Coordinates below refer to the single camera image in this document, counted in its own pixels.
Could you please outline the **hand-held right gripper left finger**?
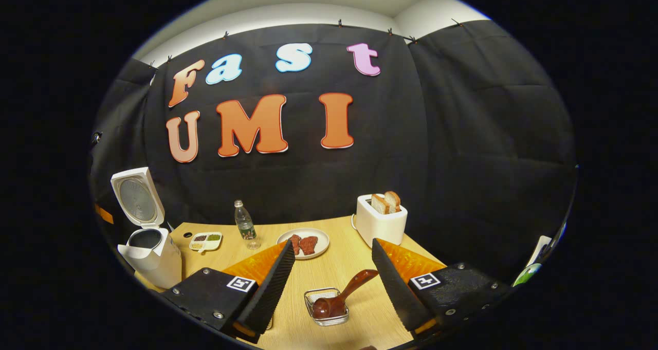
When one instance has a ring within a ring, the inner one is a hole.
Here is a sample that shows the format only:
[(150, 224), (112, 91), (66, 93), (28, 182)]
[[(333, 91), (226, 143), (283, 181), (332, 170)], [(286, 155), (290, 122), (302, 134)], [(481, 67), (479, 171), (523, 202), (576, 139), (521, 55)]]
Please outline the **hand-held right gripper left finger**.
[(215, 331), (257, 343), (272, 319), (296, 256), (285, 240), (223, 272), (209, 267), (164, 292), (184, 314)]

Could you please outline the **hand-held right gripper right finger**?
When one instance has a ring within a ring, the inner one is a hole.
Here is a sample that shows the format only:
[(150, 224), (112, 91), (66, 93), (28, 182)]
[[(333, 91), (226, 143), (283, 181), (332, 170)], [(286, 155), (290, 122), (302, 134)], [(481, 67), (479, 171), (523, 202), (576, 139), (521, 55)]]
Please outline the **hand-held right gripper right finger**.
[(416, 340), (465, 326), (515, 291), (470, 264), (446, 266), (380, 238), (372, 241), (372, 261), (395, 312)]

